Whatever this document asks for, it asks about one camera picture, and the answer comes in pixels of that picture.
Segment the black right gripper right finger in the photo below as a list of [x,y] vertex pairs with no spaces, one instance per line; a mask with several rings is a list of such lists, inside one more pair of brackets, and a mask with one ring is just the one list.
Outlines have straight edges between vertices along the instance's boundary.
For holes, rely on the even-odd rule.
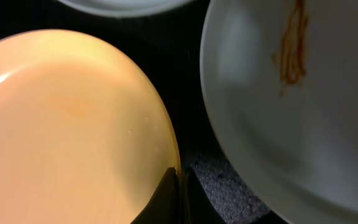
[[209,201],[191,167],[183,172],[183,222],[185,224],[225,224]]

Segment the round black tray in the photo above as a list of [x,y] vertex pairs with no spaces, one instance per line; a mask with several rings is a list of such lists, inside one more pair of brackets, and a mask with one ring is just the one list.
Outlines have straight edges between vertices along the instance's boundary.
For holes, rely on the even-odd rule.
[[226,223],[281,223],[239,177],[213,133],[200,83],[200,43],[208,1],[138,18],[85,14],[51,0],[0,0],[0,39],[30,30],[68,29],[98,37],[127,54],[160,94],[177,137],[182,166],[193,169]]

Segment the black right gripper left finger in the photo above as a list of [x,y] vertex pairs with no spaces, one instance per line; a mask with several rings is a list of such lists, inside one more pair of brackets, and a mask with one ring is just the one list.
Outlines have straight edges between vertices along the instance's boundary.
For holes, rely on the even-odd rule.
[[176,224],[179,212],[177,171],[169,167],[145,208],[131,224]]

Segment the light green plate with stain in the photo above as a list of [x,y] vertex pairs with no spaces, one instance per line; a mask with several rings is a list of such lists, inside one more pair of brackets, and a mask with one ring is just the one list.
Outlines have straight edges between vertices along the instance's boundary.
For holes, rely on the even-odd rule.
[[161,14],[193,0],[58,0],[87,14],[102,17],[135,18]]

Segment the yellow plate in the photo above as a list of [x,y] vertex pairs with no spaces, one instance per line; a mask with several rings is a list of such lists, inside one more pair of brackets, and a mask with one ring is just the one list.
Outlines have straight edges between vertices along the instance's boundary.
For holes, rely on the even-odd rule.
[[130,223],[180,167],[161,97],[119,49],[59,29],[0,40],[0,223]]

